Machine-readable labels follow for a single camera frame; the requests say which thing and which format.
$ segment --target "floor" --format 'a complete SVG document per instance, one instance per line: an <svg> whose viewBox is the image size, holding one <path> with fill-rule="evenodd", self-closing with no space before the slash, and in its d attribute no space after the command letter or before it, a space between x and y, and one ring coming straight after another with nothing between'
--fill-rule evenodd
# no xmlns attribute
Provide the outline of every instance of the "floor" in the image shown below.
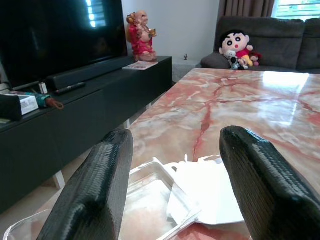
<svg viewBox="0 0 320 240"><path fill-rule="evenodd" d="M129 122L132 124L141 114L145 112L148 107L142 109L140 112L132 116ZM62 175L65 183L72 177L78 167L85 161L91 149L88 149L82 155L73 160L65 168L63 168ZM42 205L44 205L53 195L58 192L52 179L49 179L43 185L35 189L29 195L17 202L10 209L0 215L0 240L3 239L5 231L16 222L33 215Z"/></svg>

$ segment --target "black tv stand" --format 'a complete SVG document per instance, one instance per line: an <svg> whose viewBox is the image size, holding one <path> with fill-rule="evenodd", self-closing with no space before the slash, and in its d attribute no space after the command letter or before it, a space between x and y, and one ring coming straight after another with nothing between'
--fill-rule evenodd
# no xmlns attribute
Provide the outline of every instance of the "black tv stand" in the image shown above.
<svg viewBox="0 0 320 240"><path fill-rule="evenodd" d="M0 213L50 179L172 86L172 58L117 70L61 96L63 110L39 109L0 124Z"/></svg>

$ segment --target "window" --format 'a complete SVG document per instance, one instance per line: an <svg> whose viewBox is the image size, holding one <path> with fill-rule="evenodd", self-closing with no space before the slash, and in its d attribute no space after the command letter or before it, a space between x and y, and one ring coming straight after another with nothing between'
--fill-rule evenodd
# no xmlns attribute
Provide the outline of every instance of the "window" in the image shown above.
<svg viewBox="0 0 320 240"><path fill-rule="evenodd" d="M320 0L276 0L272 17L277 19L314 19L320 17Z"/></svg>

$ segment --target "marble table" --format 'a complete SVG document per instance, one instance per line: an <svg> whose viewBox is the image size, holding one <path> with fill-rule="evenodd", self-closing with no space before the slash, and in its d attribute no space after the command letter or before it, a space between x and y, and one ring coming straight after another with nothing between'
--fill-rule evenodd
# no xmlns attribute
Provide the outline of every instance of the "marble table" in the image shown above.
<svg viewBox="0 0 320 240"><path fill-rule="evenodd" d="M195 68L129 128L132 168L220 157L220 130L247 128L271 141L320 193L320 75ZM176 240L248 239L244 223L194 224Z"/></svg>

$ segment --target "brown curtain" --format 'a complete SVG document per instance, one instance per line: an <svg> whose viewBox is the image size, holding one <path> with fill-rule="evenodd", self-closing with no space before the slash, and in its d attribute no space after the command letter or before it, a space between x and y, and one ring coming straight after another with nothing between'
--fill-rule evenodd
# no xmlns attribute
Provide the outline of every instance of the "brown curtain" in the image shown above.
<svg viewBox="0 0 320 240"><path fill-rule="evenodd" d="M270 17L275 0L220 0L218 18L222 16Z"/></svg>

